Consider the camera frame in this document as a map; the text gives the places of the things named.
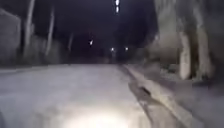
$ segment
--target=asphalt road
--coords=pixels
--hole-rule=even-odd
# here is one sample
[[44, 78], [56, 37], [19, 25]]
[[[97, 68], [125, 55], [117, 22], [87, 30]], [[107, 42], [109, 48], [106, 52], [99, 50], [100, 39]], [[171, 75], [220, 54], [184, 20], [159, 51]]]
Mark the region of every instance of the asphalt road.
[[150, 128], [113, 65], [71, 65], [0, 72], [3, 128]]

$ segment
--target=street light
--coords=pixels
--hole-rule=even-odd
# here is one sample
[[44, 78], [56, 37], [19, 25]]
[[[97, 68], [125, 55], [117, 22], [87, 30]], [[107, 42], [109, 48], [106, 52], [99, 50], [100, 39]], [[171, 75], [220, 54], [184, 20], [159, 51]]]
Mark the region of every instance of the street light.
[[119, 4], [120, 4], [120, 0], [116, 0], [116, 1], [115, 1], [115, 4], [116, 4], [116, 6], [119, 6]]
[[115, 49], [114, 49], [114, 48], [111, 48], [111, 49], [110, 49], [110, 51], [111, 51], [111, 52], [114, 52], [114, 51], [115, 51]]
[[116, 7], [116, 13], [119, 13], [119, 7]]
[[129, 50], [129, 48], [128, 47], [125, 47], [125, 51], [128, 51]]
[[89, 42], [89, 44], [92, 46], [92, 45], [93, 45], [93, 40], [91, 40], [91, 41]]

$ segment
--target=tree trunk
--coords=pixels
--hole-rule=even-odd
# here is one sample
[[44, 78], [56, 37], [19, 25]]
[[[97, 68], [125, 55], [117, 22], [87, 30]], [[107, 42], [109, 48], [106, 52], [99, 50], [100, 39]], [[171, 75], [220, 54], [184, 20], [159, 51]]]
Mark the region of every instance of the tree trunk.
[[212, 77], [214, 67], [209, 55], [208, 35], [205, 30], [202, 9], [198, 3], [194, 7], [194, 17], [197, 23], [199, 75], [200, 77]]
[[182, 44], [182, 51], [180, 54], [180, 77], [187, 80], [191, 76], [191, 47], [188, 36], [181, 31], [180, 41]]
[[32, 19], [33, 19], [33, 11], [34, 11], [34, 7], [35, 7], [35, 1], [36, 0], [30, 0], [29, 3], [29, 8], [28, 8], [28, 12], [27, 12], [27, 19], [26, 19], [26, 23], [25, 23], [25, 34], [24, 34], [24, 51], [23, 51], [23, 55], [25, 56], [25, 54], [27, 53], [29, 44], [30, 44], [30, 39], [31, 39], [31, 26], [32, 26]]
[[177, 33], [182, 45], [180, 53], [180, 77], [187, 80], [191, 76], [191, 45], [188, 35], [185, 33], [186, 21], [179, 19], [177, 21]]
[[70, 39], [69, 39], [69, 44], [68, 44], [68, 50], [69, 50], [69, 53], [70, 53], [71, 50], [72, 50], [73, 38], [74, 38], [74, 35], [71, 34], [71, 35], [70, 35]]
[[53, 40], [53, 32], [54, 32], [54, 23], [55, 23], [55, 15], [54, 9], [51, 10], [51, 19], [48, 31], [48, 39], [47, 39], [47, 49], [45, 55], [47, 56], [51, 50], [52, 40]]

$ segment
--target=curb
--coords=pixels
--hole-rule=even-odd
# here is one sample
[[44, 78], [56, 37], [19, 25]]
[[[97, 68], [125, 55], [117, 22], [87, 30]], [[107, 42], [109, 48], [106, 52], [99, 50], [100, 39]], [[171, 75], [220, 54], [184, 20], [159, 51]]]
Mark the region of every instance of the curb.
[[148, 80], [144, 75], [130, 66], [124, 66], [135, 77], [138, 86], [151, 92], [152, 98], [163, 104], [186, 128], [205, 128], [204, 123], [195, 118], [191, 112], [179, 105], [174, 94], [155, 81]]

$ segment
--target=night sky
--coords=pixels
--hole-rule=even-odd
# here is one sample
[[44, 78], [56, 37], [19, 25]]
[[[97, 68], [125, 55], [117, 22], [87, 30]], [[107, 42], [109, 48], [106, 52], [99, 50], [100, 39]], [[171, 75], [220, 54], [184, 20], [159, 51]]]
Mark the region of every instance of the night sky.
[[[94, 39], [98, 49], [131, 45], [142, 46], [147, 33], [156, 29], [153, 0], [36, 0], [34, 24], [36, 34], [47, 36], [50, 10], [55, 9], [54, 38], [67, 45], [74, 34], [74, 44], [87, 48]], [[0, 0], [1, 6], [25, 19], [28, 0]]]

